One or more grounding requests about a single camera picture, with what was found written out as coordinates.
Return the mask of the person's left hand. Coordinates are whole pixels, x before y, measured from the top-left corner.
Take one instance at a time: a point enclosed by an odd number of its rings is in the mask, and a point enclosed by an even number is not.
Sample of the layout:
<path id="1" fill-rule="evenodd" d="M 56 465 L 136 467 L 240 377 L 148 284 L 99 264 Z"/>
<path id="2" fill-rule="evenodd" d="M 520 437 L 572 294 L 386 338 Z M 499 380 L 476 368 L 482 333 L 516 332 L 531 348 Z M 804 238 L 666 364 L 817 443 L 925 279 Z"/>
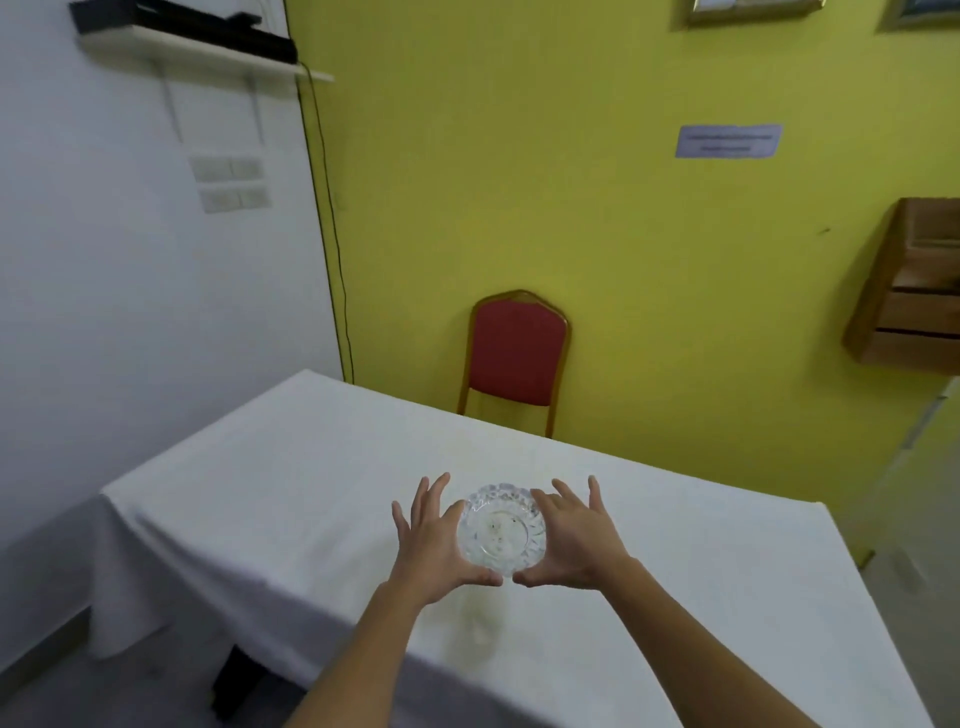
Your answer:
<path id="1" fill-rule="evenodd" d="M 434 481 L 423 477 L 415 490 L 410 513 L 405 516 L 411 532 L 398 542 L 398 553 L 388 585 L 400 599 L 421 611 L 456 588 L 459 564 L 472 564 L 460 553 L 457 528 L 466 503 L 458 500 L 440 517 L 429 520 L 429 488 Z"/>

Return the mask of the person's right hand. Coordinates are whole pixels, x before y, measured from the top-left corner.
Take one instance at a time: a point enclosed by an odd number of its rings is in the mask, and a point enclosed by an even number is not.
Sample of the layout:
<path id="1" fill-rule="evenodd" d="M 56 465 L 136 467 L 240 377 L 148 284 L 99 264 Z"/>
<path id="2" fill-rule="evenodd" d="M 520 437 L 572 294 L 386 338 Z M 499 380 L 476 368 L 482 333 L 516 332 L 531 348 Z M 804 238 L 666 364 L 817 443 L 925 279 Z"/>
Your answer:
<path id="1" fill-rule="evenodd" d="M 629 572 L 637 561 L 621 540 L 594 475 L 587 480 L 585 521 L 553 521 L 553 494 L 531 491 L 546 528 L 546 552 L 537 564 L 551 564 L 557 584 L 571 589 L 601 591 L 615 575 Z"/>

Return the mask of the clear cut glass bowl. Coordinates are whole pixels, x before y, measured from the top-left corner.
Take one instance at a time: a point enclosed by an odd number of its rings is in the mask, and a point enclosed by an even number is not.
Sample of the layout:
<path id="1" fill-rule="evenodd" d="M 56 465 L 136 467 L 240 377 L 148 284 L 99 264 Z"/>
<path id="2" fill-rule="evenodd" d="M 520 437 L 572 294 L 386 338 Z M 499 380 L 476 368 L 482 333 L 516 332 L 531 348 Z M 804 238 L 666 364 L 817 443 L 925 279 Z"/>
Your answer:
<path id="1" fill-rule="evenodd" d="M 487 484 L 465 499 L 457 544 L 469 563 L 510 578 L 546 555 L 546 523 L 531 491 Z"/>

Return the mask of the person's right forearm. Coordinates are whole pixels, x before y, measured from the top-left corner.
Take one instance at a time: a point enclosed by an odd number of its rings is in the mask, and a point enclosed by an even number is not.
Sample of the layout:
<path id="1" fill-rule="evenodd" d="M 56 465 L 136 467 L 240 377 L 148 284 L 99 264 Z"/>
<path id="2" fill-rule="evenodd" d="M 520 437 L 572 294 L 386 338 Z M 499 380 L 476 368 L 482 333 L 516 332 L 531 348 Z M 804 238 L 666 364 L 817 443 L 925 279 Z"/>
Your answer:
<path id="1" fill-rule="evenodd" d="M 820 728 L 714 637 L 633 557 L 596 584 L 653 671 L 683 728 Z"/>

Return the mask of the person's left forearm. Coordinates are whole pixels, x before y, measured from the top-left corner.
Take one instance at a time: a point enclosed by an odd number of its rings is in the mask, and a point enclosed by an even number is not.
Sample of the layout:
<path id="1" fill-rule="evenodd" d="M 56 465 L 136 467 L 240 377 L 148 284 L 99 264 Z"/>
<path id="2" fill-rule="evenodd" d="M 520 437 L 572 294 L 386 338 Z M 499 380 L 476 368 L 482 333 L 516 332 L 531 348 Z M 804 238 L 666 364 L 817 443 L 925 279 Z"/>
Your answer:
<path id="1" fill-rule="evenodd" d="M 423 593 L 390 579 L 377 587 L 348 641 L 283 728 L 388 728 Z"/>

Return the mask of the white tablecloth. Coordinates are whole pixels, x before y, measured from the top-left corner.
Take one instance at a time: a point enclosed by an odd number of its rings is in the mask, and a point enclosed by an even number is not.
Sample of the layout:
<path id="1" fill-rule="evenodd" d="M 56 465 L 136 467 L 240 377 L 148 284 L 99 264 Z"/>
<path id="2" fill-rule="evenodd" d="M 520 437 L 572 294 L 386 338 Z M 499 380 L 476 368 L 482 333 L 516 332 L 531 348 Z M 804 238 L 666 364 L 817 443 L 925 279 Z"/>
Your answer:
<path id="1" fill-rule="evenodd" d="M 176 588 L 303 687 L 390 573 L 393 502 L 452 473 L 602 486 L 631 554 L 822 728 L 933 728 L 827 507 L 747 491 L 415 404 L 304 370 L 102 490 L 90 650 L 173 619 Z"/>

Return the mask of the dark table leg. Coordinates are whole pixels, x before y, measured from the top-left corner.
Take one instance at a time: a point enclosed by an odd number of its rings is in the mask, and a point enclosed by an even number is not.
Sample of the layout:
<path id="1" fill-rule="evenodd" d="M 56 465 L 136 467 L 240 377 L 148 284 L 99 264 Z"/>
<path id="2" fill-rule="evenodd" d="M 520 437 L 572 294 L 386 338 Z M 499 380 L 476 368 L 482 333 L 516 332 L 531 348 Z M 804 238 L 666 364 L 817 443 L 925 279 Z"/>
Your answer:
<path id="1" fill-rule="evenodd" d="M 268 670 L 234 645 L 211 687 L 211 710 L 220 722 L 229 721 L 251 695 Z"/>

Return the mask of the white door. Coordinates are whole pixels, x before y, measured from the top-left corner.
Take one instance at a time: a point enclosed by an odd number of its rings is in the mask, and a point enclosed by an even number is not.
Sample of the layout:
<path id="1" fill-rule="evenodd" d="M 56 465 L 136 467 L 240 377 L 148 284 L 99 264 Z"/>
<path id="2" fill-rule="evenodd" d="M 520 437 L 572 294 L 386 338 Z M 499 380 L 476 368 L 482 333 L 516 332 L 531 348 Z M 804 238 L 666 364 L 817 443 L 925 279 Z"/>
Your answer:
<path id="1" fill-rule="evenodd" d="M 960 376 L 870 493 L 867 589 L 935 728 L 960 728 Z"/>

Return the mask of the framed picture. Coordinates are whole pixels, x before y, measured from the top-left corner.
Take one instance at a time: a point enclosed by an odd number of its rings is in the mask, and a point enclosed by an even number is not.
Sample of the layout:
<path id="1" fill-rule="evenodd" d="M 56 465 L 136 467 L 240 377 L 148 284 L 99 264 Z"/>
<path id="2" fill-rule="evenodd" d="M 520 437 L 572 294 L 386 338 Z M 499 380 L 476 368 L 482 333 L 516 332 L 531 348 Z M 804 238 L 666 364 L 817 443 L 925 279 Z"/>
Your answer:
<path id="1" fill-rule="evenodd" d="M 887 0 L 878 30 L 942 27 L 960 29 L 960 0 Z"/>
<path id="2" fill-rule="evenodd" d="M 735 24 L 804 18 L 827 0 L 689 0 L 687 26 Z"/>

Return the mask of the black device on shelf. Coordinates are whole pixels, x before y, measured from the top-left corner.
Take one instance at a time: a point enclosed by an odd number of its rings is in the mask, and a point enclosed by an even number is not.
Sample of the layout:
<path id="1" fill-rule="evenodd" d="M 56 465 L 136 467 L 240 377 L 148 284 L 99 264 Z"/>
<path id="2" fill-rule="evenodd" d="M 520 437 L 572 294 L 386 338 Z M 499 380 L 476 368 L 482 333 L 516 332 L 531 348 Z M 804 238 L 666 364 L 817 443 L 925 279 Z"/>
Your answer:
<path id="1" fill-rule="evenodd" d="M 73 0 L 68 11 L 77 34 L 138 25 L 285 64 L 299 64 L 293 40 L 264 27 L 262 13 L 221 16 L 172 0 Z"/>

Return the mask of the red chair with gold frame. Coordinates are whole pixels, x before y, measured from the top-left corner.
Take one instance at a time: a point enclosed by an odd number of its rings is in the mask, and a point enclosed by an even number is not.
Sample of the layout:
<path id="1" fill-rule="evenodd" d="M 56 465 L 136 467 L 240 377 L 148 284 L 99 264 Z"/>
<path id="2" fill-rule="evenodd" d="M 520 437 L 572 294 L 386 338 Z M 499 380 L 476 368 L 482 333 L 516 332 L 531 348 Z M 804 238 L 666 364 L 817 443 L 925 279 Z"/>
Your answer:
<path id="1" fill-rule="evenodd" d="M 544 437 L 555 433 L 573 326 L 567 315 L 524 289 L 478 300 L 470 311 L 456 412 L 475 392 L 545 408 Z"/>

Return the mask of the white wall switch plate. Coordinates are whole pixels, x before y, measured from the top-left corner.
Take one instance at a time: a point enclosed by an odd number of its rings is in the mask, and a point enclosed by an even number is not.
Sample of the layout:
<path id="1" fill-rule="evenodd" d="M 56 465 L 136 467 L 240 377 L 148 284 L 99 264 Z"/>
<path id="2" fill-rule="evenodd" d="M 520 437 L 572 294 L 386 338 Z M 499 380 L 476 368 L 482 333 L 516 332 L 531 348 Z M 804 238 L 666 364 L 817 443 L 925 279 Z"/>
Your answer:
<path id="1" fill-rule="evenodd" d="M 201 186 L 198 198 L 205 214 L 268 210 L 273 206 L 265 185 Z"/>
<path id="2" fill-rule="evenodd" d="M 193 154 L 188 163 L 195 181 L 201 185 L 250 183 L 266 178 L 263 161 L 258 156 Z"/>

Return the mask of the paper wall sign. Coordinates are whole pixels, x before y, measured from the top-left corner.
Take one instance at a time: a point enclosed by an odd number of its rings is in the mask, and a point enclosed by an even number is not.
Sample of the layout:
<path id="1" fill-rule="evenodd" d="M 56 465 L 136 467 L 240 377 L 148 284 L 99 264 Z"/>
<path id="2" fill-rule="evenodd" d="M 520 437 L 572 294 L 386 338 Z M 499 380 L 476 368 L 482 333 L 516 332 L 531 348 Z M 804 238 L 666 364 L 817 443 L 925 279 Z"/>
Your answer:
<path id="1" fill-rule="evenodd" d="M 686 125 L 679 129 L 676 159 L 765 160 L 778 151 L 784 126 Z"/>

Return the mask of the wooden wall rack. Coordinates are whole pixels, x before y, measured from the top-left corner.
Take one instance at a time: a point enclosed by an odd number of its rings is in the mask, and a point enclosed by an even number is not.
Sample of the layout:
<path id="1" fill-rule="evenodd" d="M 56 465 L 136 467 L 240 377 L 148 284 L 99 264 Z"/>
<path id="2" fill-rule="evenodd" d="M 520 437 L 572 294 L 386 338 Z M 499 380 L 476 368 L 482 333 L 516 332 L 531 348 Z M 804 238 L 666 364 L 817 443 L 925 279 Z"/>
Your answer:
<path id="1" fill-rule="evenodd" d="M 960 198 L 896 202 L 843 345 L 862 365 L 960 376 Z"/>

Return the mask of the white wall shelf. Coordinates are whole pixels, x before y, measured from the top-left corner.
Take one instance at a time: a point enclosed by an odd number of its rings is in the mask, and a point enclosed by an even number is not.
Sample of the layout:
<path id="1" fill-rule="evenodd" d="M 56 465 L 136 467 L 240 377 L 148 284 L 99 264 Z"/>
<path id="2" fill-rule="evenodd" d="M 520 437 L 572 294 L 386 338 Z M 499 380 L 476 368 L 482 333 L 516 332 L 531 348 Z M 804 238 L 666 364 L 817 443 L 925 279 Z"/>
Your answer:
<path id="1" fill-rule="evenodd" d="M 126 55 L 156 63 L 213 69 L 224 74 L 262 78 L 304 77 L 335 83 L 329 73 L 311 70 L 257 54 L 247 54 L 216 44 L 138 25 L 80 33 L 78 45 L 87 52 Z"/>

